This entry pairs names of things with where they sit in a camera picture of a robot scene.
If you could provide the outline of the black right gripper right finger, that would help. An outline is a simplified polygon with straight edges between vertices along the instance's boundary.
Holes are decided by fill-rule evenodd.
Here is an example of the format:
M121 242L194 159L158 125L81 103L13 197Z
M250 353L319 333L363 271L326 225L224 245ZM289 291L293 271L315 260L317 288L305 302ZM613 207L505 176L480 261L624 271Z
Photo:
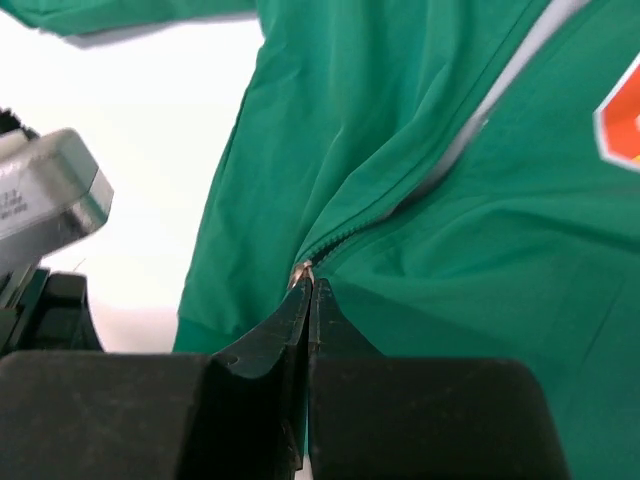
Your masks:
M317 479L566 479L543 391L521 363L389 357L330 283L310 304L309 456Z

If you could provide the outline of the green zip jacket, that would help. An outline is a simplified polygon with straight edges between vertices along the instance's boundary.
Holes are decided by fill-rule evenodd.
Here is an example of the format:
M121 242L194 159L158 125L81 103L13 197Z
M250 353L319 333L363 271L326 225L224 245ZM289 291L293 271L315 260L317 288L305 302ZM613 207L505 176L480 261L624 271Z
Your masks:
M385 354L522 361L573 477L638 477L637 2L1 7L60 36L257 16L175 351L219 351L326 278Z

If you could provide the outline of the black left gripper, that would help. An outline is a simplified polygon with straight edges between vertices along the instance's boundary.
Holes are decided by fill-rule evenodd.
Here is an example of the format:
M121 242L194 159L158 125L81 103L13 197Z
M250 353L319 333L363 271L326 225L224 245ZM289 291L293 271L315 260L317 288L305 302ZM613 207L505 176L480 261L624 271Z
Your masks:
M9 109L1 112L1 136L15 130L44 136ZM91 319L87 280L35 264L1 273L1 350L101 350Z

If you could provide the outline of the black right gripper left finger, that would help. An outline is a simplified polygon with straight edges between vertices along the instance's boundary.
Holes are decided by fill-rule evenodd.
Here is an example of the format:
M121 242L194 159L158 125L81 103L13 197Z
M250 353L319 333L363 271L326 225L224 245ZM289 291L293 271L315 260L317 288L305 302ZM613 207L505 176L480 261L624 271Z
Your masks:
M304 457L301 280L213 355L22 351L1 363L5 479L291 479Z

